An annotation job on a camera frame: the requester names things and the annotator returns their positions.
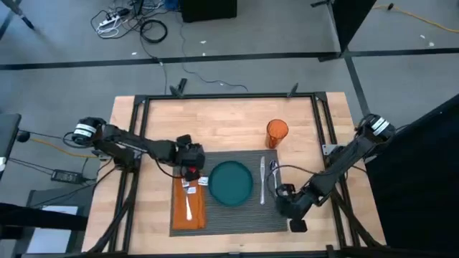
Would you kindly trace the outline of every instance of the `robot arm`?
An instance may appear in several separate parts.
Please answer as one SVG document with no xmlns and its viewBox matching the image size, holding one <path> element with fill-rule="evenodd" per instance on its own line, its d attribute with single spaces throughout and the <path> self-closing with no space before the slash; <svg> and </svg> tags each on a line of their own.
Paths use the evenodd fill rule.
<svg viewBox="0 0 459 258">
<path fill-rule="evenodd" d="M 283 184 L 276 189 L 276 209 L 292 221 L 292 231 L 306 231 L 302 220 L 312 205 L 321 206 L 330 196 L 336 182 L 361 158 L 367 157 L 395 134 L 395 128 L 378 115 L 368 115 L 357 128 L 356 137 L 344 148 L 335 149 L 330 156 L 330 166 L 322 173 L 311 176 L 295 192 L 293 184 Z"/>
<path fill-rule="evenodd" d="M 190 135 L 178 137 L 177 142 L 149 140 L 114 125 L 107 125 L 101 118 L 83 118 L 73 132 L 72 141 L 112 156 L 117 166 L 124 168 L 132 168 L 134 160 L 141 153 L 147 153 L 152 159 L 169 166 L 197 170 L 204 167 L 204 149 L 198 143 L 191 143 Z"/>
</svg>

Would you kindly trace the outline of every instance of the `orange cup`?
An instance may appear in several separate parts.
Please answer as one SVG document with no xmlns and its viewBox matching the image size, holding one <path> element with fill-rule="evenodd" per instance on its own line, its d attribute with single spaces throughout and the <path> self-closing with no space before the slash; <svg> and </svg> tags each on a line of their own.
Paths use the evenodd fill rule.
<svg viewBox="0 0 459 258">
<path fill-rule="evenodd" d="M 280 119 L 271 120 L 266 127 L 266 147 L 276 148 L 287 134 L 288 126 L 284 121 Z"/>
</svg>

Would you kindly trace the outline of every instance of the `utensil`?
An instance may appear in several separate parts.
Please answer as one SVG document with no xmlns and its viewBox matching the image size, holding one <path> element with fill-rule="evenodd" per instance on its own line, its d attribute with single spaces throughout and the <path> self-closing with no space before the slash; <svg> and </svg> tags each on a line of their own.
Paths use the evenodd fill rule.
<svg viewBox="0 0 459 258">
<path fill-rule="evenodd" d="M 191 221 L 193 219 L 193 215 L 191 214 L 191 207 L 189 205 L 189 200 L 188 200 L 188 187 L 189 183 L 186 182 L 184 179 L 181 180 L 182 186 L 184 187 L 185 191 L 185 200 L 186 200 L 186 220 Z"/>
<path fill-rule="evenodd" d="M 271 162 L 270 162 L 270 170 L 273 172 L 273 175 L 274 175 L 274 189 L 278 188 L 278 180 L 275 177 L 275 174 L 278 173 L 278 171 L 279 171 L 279 169 L 277 168 L 278 166 L 279 165 L 278 165 L 278 162 L 276 160 L 271 160 Z"/>
<path fill-rule="evenodd" d="M 193 215 L 191 215 L 191 208 L 189 206 L 189 201 L 188 201 L 188 193 L 186 193 L 186 220 L 191 221 L 193 219 Z"/>
<path fill-rule="evenodd" d="M 261 197 L 260 204 L 265 204 L 265 157 L 261 157 L 260 161 L 260 175 L 261 175 Z"/>
</svg>

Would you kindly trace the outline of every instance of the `silver knife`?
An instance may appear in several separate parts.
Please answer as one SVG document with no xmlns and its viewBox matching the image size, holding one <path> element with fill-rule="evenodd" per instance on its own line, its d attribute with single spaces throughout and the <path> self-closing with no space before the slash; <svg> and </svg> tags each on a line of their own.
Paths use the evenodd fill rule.
<svg viewBox="0 0 459 258">
<path fill-rule="evenodd" d="M 260 204 L 265 204 L 265 157 L 261 157 L 260 161 L 260 175 L 261 175 L 261 197 Z"/>
</svg>

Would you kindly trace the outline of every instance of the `wooden tabletop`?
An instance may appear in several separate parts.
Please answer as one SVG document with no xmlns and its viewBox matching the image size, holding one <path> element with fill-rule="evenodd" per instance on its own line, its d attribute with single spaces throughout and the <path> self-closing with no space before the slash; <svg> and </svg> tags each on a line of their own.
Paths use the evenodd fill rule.
<svg viewBox="0 0 459 258">
<path fill-rule="evenodd" d="M 346 96 L 342 92 L 327 93 L 327 96 L 338 142 L 347 144 L 354 134 L 354 125 Z M 132 108 L 133 97 L 117 97 L 110 123 L 127 130 Z M 136 133 L 140 130 L 142 110 L 141 106 Z M 284 120 L 290 129 L 277 147 L 280 165 L 293 164 L 311 171 L 323 170 L 312 103 L 307 97 L 151 101 L 146 137 L 175 140 L 177 136 L 188 133 L 207 152 L 262 150 L 266 149 L 266 125 L 274 118 Z M 328 140 L 326 127 L 324 132 Z M 364 168 L 362 162 L 357 165 Z M 110 166 L 100 172 L 99 178 L 108 170 Z M 290 168 L 282 168 L 281 173 L 283 183 L 294 183 L 296 188 L 300 188 L 310 177 L 307 173 Z M 83 251 L 96 243 L 113 218 L 119 180 L 120 172 L 114 172 L 96 188 Z M 347 183 L 357 218 L 377 241 L 384 243 L 366 174 L 352 168 Z M 327 244 L 339 249 L 330 201 L 322 207 L 313 206 L 306 214 L 306 233 L 286 231 L 170 237 L 171 186 L 171 178 L 162 174 L 150 157 L 144 156 L 129 250 L 131 254 L 313 251 L 324 250 Z M 348 229 L 344 215 L 343 218 L 345 229 Z M 124 226 L 125 222 L 122 221 L 118 249 Z"/>
</svg>

